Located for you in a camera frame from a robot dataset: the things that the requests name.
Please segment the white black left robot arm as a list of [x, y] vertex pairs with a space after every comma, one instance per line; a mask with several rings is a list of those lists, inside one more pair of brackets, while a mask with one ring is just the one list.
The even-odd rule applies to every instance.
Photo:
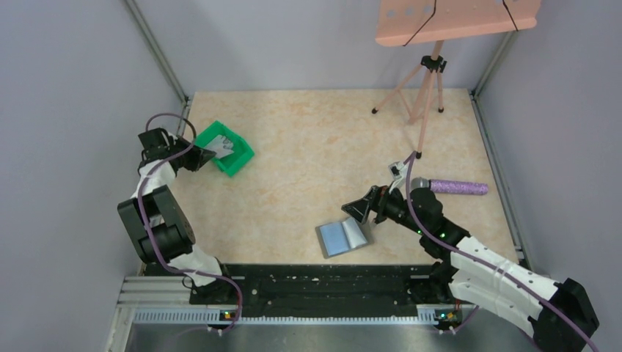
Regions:
[[194, 231], [170, 186], [180, 169], [198, 171], [215, 152], [174, 136], [163, 128], [139, 134], [143, 146], [139, 183], [117, 212], [140, 260], [164, 264], [189, 276], [200, 289], [227, 277], [222, 264], [196, 245]]

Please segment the grey card holder wallet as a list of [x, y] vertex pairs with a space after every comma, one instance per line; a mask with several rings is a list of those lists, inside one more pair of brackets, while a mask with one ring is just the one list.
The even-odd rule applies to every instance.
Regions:
[[323, 224], [315, 228], [325, 259], [346, 254], [374, 243], [368, 223], [361, 224], [352, 217]]

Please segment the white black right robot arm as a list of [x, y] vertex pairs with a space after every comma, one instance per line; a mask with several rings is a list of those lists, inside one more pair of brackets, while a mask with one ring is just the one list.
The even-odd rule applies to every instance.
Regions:
[[597, 351], [591, 337], [599, 320], [585, 288], [573, 279], [558, 282], [508, 260], [453, 223], [426, 188], [407, 197], [389, 186], [342, 206], [364, 224], [387, 219], [419, 234], [420, 245], [435, 258], [430, 279], [442, 299], [474, 304], [512, 323], [541, 351]]

